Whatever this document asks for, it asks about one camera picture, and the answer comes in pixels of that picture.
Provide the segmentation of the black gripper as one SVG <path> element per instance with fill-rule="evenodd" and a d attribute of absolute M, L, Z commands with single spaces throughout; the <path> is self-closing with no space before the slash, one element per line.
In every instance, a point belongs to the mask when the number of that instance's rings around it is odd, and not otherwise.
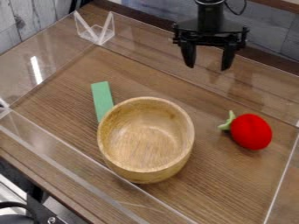
<path fill-rule="evenodd" d="M 225 1 L 196 1 L 197 17 L 172 24 L 172 42 L 181 48 L 187 67 L 193 68 L 196 46 L 223 47 L 220 70 L 229 69 L 236 50 L 246 47 L 248 28 L 224 15 Z"/>

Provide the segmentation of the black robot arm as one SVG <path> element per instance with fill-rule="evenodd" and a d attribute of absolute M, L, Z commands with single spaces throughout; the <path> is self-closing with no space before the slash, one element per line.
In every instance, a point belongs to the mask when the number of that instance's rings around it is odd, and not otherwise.
<path fill-rule="evenodd" d="M 172 42 L 181 49 L 181 57 L 187 67 L 193 68 L 197 46 L 215 46 L 223 49 L 220 70 L 231 68 L 236 51 L 247 46 L 250 29 L 246 25 L 231 22 L 224 17 L 224 8 L 235 12 L 227 0 L 193 0 L 197 5 L 197 17 L 172 24 Z"/>

